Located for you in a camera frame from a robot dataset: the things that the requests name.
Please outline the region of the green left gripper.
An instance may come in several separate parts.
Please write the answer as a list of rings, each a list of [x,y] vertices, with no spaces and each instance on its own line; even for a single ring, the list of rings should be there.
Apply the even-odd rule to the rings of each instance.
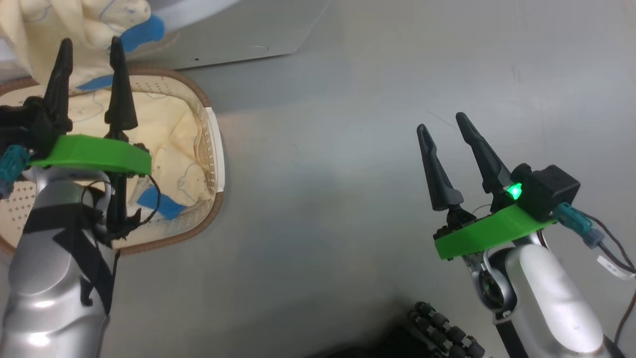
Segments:
[[[141,213],[127,213],[127,179],[152,174],[152,156],[143,147],[132,145],[124,133],[137,128],[137,114],[129,70],[121,39],[114,36],[110,48],[113,70],[109,108],[104,122],[109,125],[105,138],[65,135],[72,131],[68,117],[70,75],[73,72],[73,44],[65,38],[59,47],[45,91],[45,107],[57,133],[49,156],[30,161],[34,175],[42,183],[57,180],[92,180],[105,185],[104,197],[94,206],[105,214],[109,232],[131,232],[141,226]]]

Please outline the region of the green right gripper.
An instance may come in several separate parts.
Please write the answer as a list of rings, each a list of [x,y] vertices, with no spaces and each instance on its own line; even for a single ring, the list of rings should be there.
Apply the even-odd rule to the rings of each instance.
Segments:
[[[507,208],[436,239],[434,244],[439,258],[449,260],[483,252],[555,224],[553,219],[538,221],[517,205],[511,206],[512,196],[506,190],[512,184],[510,171],[464,112],[457,113],[455,119],[474,154],[483,180],[482,188],[493,197],[491,206]],[[453,188],[427,127],[418,125],[416,135],[432,209],[445,211],[461,205],[463,195]]]

